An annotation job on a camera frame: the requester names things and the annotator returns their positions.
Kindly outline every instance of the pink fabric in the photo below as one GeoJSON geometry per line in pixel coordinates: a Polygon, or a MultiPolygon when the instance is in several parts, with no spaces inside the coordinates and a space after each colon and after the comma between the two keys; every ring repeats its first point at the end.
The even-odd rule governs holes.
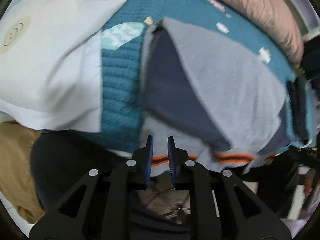
{"type": "Polygon", "coordinates": [[[298,25],[283,0],[221,0],[265,31],[293,64],[301,62],[304,43],[298,25]]]}

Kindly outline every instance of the dark pants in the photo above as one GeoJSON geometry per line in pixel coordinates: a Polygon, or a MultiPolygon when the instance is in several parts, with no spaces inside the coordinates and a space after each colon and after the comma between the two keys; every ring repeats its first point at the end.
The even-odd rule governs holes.
{"type": "MultiPolygon", "coordinates": [[[[124,159],[76,135],[71,131],[43,134],[31,151],[31,173],[36,192],[45,210],[51,208],[91,169],[110,170],[124,159]]],[[[286,156],[279,156],[270,166],[252,169],[243,180],[258,181],[258,196],[277,213],[286,217],[297,182],[296,167],[286,156]]],[[[170,223],[148,211],[132,196],[131,239],[190,239],[189,229],[170,223]]]]}

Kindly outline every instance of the tan fabric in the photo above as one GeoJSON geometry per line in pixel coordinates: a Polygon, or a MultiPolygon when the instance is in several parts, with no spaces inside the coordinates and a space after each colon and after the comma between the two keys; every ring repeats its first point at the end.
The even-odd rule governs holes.
{"type": "Polygon", "coordinates": [[[298,25],[283,0],[221,0],[265,31],[294,64],[301,62],[304,44],[298,25]]]}
{"type": "Polygon", "coordinates": [[[41,132],[19,124],[0,124],[0,191],[30,224],[44,211],[36,197],[30,173],[30,150],[41,132]]]}

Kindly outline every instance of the brown cloth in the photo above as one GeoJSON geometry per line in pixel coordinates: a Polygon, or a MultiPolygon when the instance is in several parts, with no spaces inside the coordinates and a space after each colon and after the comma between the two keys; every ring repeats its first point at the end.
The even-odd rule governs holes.
{"type": "Polygon", "coordinates": [[[0,124],[0,192],[28,223],[43,215],[30,172],[30,151],[40,131],[19,124],[0,124]]]}

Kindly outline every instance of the mattress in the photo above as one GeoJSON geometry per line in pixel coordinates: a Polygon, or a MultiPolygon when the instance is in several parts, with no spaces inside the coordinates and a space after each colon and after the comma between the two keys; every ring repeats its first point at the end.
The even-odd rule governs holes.
{"type": "MultiPolygon", "coordinates": [[[[181,22],[198,25],[224,35],[260,55],[261,48],[270,54],[267,66],[285,86],[295,80],[286,57],[259,28],[224,4],[213,6],[208,0],[128,0],[104,25],[102,31],[126,22],[142,23],[147,17],[154,22],[167,16],[181,22]]],[[[82,134],[105,148],[133,152],[138,148],[142,122],[140,108],[139,67],[143,33],[117,50],[102,50],[103,111],[100,134],[82,134]]],[[[313,107],[307,96],[307,124],[310,137],[314,135],[313,107]]],[[[287,136],[293,142],[290,103],[286,102],[287,136]]]]}

